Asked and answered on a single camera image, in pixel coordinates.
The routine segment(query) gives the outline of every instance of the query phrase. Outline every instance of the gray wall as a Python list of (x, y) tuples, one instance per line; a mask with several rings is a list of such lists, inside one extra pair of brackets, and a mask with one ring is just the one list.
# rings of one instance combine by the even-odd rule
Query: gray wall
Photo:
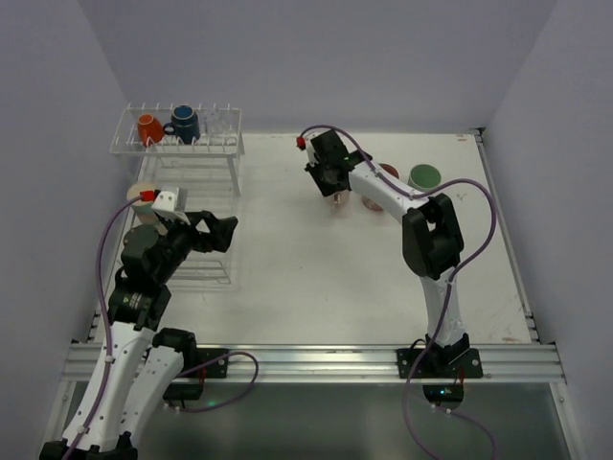
[(610, 0), (560, 0), (487, 130), (536, 324), (599, 459), (613, 448), (611, 17)]
[(125, 98), (72, 0), (5, 5), (0, 79), (0, 456), (32, 460), (125, 194), (107, 153)]
[(482, 127), (555, 0), (80, 0), (135, 103), (231, 103), (248, 128)]

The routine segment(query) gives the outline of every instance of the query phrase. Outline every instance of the metal frame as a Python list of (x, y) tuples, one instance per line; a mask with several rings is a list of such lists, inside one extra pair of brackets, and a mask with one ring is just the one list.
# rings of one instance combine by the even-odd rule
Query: metal frame
[[(480, 132), (472, 132), (486, 173), (488, 186), (496, 203), (498, 194), (491, 177), (488, 160)], [(581, 440), (579, 426), (570, 404), (564, 372), (557, 353), (556, 345), (541, 345), (534, 324), (534, 316), (522, 283), (513, 254), (509, 232), (502, 213), (499, 211), (500, 228), (526, 320), (535, 343), (528, 345), (500, 344), (474, 345), (481, 355), (484, 378), (471, 380), (470, 384), (512, 383), (531, 385), (549, 383), (553, 402), (559, 417), (566, 445), (573, 460), (587, 459), (588, 455)], [(366, 383), (366, 384), (404, 384), (397, 373), (396, 348), (401, 345), (205, 345), (202, 348), (230, 348), (249, 351), (261, 363), (258, 383)], [(74, 344), (71, 346), (57, 391), (52, 415), (43, 440), (58, 439), (66, 423), (75, 385), (89, 381), (93, 371), (100, 343)], [(236, 357), (229, 362), (227, 379), (223, 383), (247, 382), (253, 375), (250, 360)], [(187, 379), (176, 379), (186, 382)], [(431, 383), (447, 383), (448, 380), (428, 380)], [(412, 384), (423, 383), (420, 379)]]

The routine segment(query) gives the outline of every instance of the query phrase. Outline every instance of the dish rack shelf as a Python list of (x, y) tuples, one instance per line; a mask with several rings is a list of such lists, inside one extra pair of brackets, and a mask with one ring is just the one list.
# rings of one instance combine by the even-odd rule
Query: dish rack shelf
[[(186, 211), (211, 211), (218, 218), (234, 216), (240, 196), (239, 166), (244, 154), (240, 131), (241, 111), (230, 106), (191, 107), (198, 114), (200, 139), (183, 145), (173, 136), (145, 147), (137, 120), (150, 113), (162, 124), (170, 120), (175, 105), (129, 104), (122, 114), (110, 152), (125, 166), (132, 183), (151, 182), (156, 187), (181, 187), (188, 192)], [(126, 232), (141, 222), (130, 211)], [(208, 290), (232, 284), (230, 266), (233, 244), (225, 254), (193, 252), (169, 281), (171, 289)], [(121, 266), (121, 245), (116, 266)]]

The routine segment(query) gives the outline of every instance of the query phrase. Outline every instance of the mug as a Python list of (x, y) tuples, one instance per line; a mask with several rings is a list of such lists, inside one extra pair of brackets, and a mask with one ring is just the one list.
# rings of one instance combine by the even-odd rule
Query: mug
[(162, 124), (150, 113), (144, 113), (138, 118), (138, 134), (145, 147), (164, 139)]
[(190, 145), (195, 139), (200, 139), (198, 114), (188, 105), (179, 105), (172, 110), (170, 123), (164, 125), (164, 133), (176, 136), (185, 145)]

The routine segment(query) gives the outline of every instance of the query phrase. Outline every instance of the white table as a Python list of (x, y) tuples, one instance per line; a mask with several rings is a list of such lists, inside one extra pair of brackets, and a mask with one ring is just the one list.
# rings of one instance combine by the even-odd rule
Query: white table
[[(486, 184), (474, 137), (355, 133), (378, 162), (405, 180), (419, 163), (443, 181)], [(193, 331), (201, 343), (407, 344), (426, 331), (418, 277), (401, 255), (400, 226), (366, 209), (360, 196), (337, 212), (323, 200), (295, 135), (245, 134), (242, 196), (232, 284), (174, 291), (162, 326)], [(485, 198), (468, 185), (448, 189), (465, 239), (463, 256), (484, 240)], [(530, 343), (507, 251), (498, 230), (487, 251), (458, 277), (473, 343)]]

